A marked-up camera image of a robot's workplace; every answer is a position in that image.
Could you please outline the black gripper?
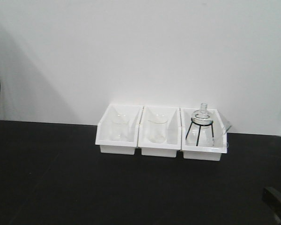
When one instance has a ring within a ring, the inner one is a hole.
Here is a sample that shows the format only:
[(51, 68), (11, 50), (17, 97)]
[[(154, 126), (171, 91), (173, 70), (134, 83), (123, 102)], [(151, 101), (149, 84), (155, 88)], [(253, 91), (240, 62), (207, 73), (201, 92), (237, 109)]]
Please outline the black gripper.
[(270, 207), (281, 221), (281, 192), (273, 187), (264, 187), (262, 201)]

